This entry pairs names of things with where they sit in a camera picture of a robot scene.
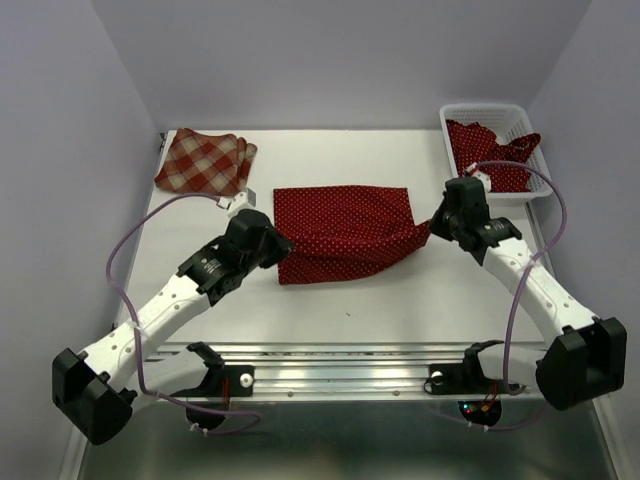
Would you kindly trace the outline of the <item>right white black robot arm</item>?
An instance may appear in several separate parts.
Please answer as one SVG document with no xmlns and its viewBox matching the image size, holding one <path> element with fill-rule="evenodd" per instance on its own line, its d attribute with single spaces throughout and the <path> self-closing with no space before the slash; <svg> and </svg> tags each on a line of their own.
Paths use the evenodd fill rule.
<svg viewBox="0 0 640 480">
<path fill-rule="evenodd" d="M 535 258 L 521 232 L 506 218 L 493 218 L 483 183 L 474 177 L 446 182 L 432 217 L 432 233 L 455 242 L 512 294 L 542 335 L 542 350 L 506 340 L 475 343 L 459 363 L 432 365 L 434 395 L 484 393 L 528 387 L 555 409 L 622 388 L 627 331 L 616 318 L 602 319 L 575 300 Z"/>
</svg>

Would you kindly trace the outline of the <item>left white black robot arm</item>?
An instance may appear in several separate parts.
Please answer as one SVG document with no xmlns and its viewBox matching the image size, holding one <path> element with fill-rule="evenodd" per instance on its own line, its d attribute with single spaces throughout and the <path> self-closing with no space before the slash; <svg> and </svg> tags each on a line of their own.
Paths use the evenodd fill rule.
<svg viewBox="0 0 640 480">
<path fill-rule="evenodd" d="M 263 213 L 243 209 L 223 235 L 192 254 L 142 308 L 102 339 L 52 362 L 54 405 L 93 445 L 119 434 L 134 413 L 156 400 L 184 408 L 194 430 L 208 434 L 234 416 L 232 395 L 253 392 L 251 366 L 226 367 L 203 342 L 146 365 L 180 328 L 237 290 L 255 269 L 286 259 L 293 243 Z"/>
</svg>

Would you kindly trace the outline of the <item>red white polka-dot skirt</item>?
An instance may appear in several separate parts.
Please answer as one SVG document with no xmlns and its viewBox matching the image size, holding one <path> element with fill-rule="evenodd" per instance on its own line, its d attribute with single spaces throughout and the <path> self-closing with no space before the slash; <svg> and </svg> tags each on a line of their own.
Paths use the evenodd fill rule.
<svg viewBox="0 0 640 480">
<path fill-rule="evenodd" d="M 281 285 L 358 280 L 424 247 L 430 222 L 414 221 L 406 188 L 366 185 L 278 188 L 275 227 L 294 244 Z"/>
</svg>

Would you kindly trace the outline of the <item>red beige plaid skirt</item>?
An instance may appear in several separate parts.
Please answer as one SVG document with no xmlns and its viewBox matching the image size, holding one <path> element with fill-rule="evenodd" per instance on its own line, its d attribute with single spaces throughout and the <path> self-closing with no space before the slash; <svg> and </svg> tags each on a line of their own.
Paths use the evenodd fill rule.
<svg viewBox="0 0 640 480">
<path fill-rule="evenodd" d="M 163 191 L 233 197 L 244 191 L 258 147 L 234 134 L 205 135 L 181 128 L 154 178 Z"/>
</svg>

